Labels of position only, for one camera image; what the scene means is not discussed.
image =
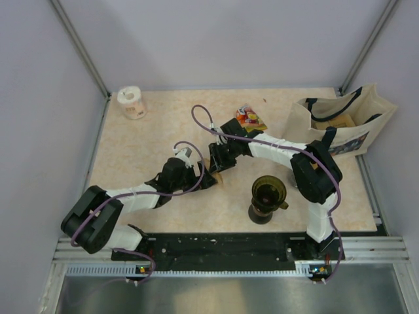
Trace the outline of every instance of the snack bag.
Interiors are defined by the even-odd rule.
[[[252,130],[266,130],[268,128],[248,104],[237,109],[236,119],[242,128],[245,128],[248,132]]]

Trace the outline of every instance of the purple cable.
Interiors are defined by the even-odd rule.
[[[199,151],[198,147],[196,147],[195,145],[193,145],[191,142],[188,142],[188,141],[180,141],[180,142],[177,142],[173,148],[176,148],[179,144],[186,144],[186,145],[189,145],[189,146],[193,147],[193,149],[196,150],[196,152],[198,153],[199,157],[201,158],[201,164],[202,164],[201,175],[200,175],[198,181],[195,183],[195,185],[192,188],[190,188],[189,190],[186,190],[184,192],[176,193],[176,194],[168,194],[168,193],[153,192],[153,191],[138,191],[138,192],[131,192],[131,193],[123,193],[123,194],[119,194],[119,195],[113,196],[112,198],[108,198],[106,201],[104,201],[102,204],[100,204],[86,218],[86,220],[83,221],[82,224],[77,228],[76,232],[71,237],[71,242],[70,242],[71,246],[72,247],[78,247],[79,246],[78,244],[75,243],[77,237],[83,231],[84,227],[86,227],[86,225],[93,219],[93,217],[95,217],[96,214],[99,213],[106,206],[106,204],[108,204],[111,200],[117,200],[119,198],[125,198],[127,196],[141,195],[141,194],[154,194],[154,195],[160,195],[160,196],[167,196],[167,197],[171,198],[173,196],[185,195],[185,194],[187,194],[189,192],[192,192],[196,187],[198,187],[198,185],[202,181],[202,178],[204,177],[204,169],[205,169],[204,157],[203,157],[202,153]]]
[[[115,252],[121,252],[121,253],[128,253],[128,254],[133,254],[133,255],[138,255],[142,258],[146,258],[147,260],[150,261],[151,263],[151,269],[148,272],[146,277],[138,277],[138,279],[140,279],[138,281],[139,284],[145,283],[150,279],[151,274],[154,273],[155,269],[156,269],[156,262],[148,255],[140,253],[140,252],[133,252],[133,251],[128,251],[126,249],[113,249]],[[71,306],[71,307],[75,307],[78,306],[80,304],[82,304],[87,298],[91,297],[93,294],[97,293],[97,291],[101,290],[104,286],[107,286],[110,283],[116,283],[117,281],[125,281],[124,278],[115,278],[115,279],[111,279],[108,280],[104,283],[102,283],[101,285],[97,286],[96,288],[93,288],[87,295],[85,295],[83,298],[81,298],[80,300],[78,300],[77,302],[72,302],[70,300],[69,297],[69,291],[67,289],[67,287],[65,287],[65,299],[67,301],[67,303]]]
[[[203,110],[205,110],[207,112],[207,114],[209,116],[209,120],[211,121],[211,123],[213,123],[213,119],[212,119],[212,116],[211,116],[210,112],[203,105],[195,105],[195,106],[192,107],[192,109],[191,109],[192,118],[194,119],[195,123],[198,124],[204,130],[206,130],[206,131],[208,131],[208,132],[210,132],[210,133],[212,133],[214,135],[220,135],[220,136],[228,137],[228,138],[231,138],[231,139],[237,139],[239,141],[255,142],[255,143],[259,143],[259,144],[263,144],[263,145],[268,145],[268,146],[276,147],[276,148],[279,148],[279,149],[294,150],[296,152],[303,153],[304,155],[307,155],[309,158],[311,158],[311,160],[313,160],[315,163],[317,163],[317,165],[319,165],[319,167],[330,178],[330,180],[333,183],[333,186],[336,189],[338,199],[336,201],[336,204],[327,212],[327,214],[329,215],[330,225],[332,226],[333,230],[336,232],[336,235],[338,236],[340,251],[339,251],[338,260],[336,262],[336,266],[335,266],[334,271],[332,271],[332,273],[330,274],[330,276],[324,281],[325,284],[327,282],[329,282],[335,276],[335,273],[336,273],[337,269],[339,268],[340,261],[342,260],[342,257],[343,257],[342,236],[341,236],[339,230],[337,229],[337,227],[336,227],[336,225],[335,225],[335,223],[333,222],[333,219],[332,219],[332,212],[340,205],[340,202],[342,200],[342,194],[340,193],[339,184],[337,183],[336,179],[333,177],[333,175],[331,174],[331,172],[326,168],[325,165],[322,164],[322,162],[318,158],[316,158],[311,152],[308,152],[306,150],[303,150],[303,149],[300,149],[300,148],[297,148],[297,147],[282,146],[282,145],[272,144],[272,143],[269,143],[269,142],[266,142],[266,141],[261,141],[260,139],[249,139],[247,137],[241,137],[241,136],[236,136],[236,135],[229,135],[229,134],[219,133],[217,131],[211,130],[210,128],[207,128],[205,125],[203,125],[201,122],[199,122],[198,119],[196,119],[195,114],[194,114],[194,110],[197,107],[199,107],[199,108],[201,108],[201,109],[203,109]]]

